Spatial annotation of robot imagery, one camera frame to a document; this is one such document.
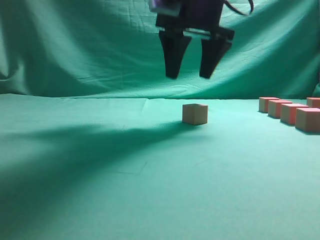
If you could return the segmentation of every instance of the green table surface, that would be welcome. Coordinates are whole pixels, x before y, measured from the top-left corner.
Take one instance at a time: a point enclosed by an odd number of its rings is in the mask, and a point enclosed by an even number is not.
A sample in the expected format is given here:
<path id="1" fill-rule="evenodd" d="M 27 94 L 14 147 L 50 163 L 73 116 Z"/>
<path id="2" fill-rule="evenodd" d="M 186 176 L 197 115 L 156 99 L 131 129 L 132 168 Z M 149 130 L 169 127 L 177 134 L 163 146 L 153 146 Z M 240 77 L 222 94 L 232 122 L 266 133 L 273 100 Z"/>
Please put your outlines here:
<path id="1" fill-rule="evenodd" d="M 0 95 L 0 239 L 320 239 L 320 135 L 258 104 Z"/>

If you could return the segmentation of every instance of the green cloth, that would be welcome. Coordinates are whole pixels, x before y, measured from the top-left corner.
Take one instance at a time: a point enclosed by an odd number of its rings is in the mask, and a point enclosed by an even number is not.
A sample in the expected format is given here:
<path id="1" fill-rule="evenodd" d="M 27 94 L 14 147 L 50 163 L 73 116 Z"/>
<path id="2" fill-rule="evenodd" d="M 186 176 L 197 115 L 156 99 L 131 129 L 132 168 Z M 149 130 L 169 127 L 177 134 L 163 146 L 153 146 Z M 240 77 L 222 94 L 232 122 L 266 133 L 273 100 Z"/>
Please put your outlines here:
<path id="1" fill-rule="evenodd" d="M 320 135 L 258 105 L 0 95 L 0 239 L 317 240 Z"/>
<path id="2" fill-rule="evenodd" d="M 1 0 L 0 93 L 46 97 L 305 99 L 319 83 L 319 0 L 255 0 L 210 80 L 191 42 L 178 80 L 165 78 L 147 0 Z M 247 0 L 230 1 L 249 12 Z"/>

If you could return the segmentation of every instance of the cube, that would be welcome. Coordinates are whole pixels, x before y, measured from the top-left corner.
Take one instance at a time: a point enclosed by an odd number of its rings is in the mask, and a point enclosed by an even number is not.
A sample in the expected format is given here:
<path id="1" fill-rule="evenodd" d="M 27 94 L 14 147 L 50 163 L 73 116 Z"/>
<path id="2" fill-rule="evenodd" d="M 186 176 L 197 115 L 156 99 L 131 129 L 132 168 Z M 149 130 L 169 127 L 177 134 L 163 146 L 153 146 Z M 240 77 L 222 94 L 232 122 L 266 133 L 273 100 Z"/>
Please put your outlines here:
<path id="1" fill-rule="evenodd" d="M 259 112 L 268 113 L 268 105 L 270 100 L 279 100 L 277 97 L 259 97 Z"/>
<path id="2" fill-rule="evenodd" d="M 320 133 L 320 109 L 315 107 L 297 108 L 295 128 L 306 133 Z"/>
<path id="3" fill-rule="evenodd" d="M 182 122 L 191 125 L 208 123 L 208 105 L 184 104 L 182 106 Z"/>
<path id="4" fill-rule="evenodd" d="M 308 108 L 308 106 L 299 103 L 282 104 L 280 121 L 289 125 L 295 125 L 297 108 Z"/>
<path id="5" fill-rule="evenodd" d="M 320 108 L 320 97 L 307 97 L 306 104 L 310 108 Z"/>
<path id="6" fill-rule="evenodd" d="M 292 104 L 292 101 L 270 100 L 268 107 L 268 116 L 279 119 L 281 117 L 281 104 Z"/>

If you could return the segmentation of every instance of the red cube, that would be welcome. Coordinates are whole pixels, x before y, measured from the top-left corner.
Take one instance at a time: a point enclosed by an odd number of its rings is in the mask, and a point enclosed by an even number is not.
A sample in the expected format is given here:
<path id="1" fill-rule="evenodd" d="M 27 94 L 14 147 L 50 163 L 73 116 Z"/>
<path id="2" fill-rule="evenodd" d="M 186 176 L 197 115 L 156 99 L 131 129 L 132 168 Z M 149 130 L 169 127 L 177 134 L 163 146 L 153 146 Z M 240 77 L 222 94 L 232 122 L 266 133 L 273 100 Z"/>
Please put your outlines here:
<path id="1" fill-rule="evenodd" d="M 310 108 L 320 108 L 320 97 L 307 97 L 306 104 Z"/>
<path id="2" fill-rule="evenodd" d="M 297 108 L 295 127 L 306 133 L 320 133 L 320 109 Z"/>
<path id="3" fill-rule="evenodd" d="M 268 116 L 279 119 L 281 117 L 281 104 L 292 104 L 292 101 L 270 100 L 268 107 Z"/>
<path id="4" fill-rule="evenodd" d="M 277 97 L 264 97 L 264 96 L 261 96 L 259 97 L 259 112 L 261 113 L 268 113 L 268 107 L 269 107 L 269 101 L 270 100 L 279 100 L 279 98 Z"/>
<path id="5" fill-rule="evenodd" d="M 280 121 L 289 125 L 295 125 L 297 108 L 308 108 L 308 106 L 299 103 L 282 104 Z"/>

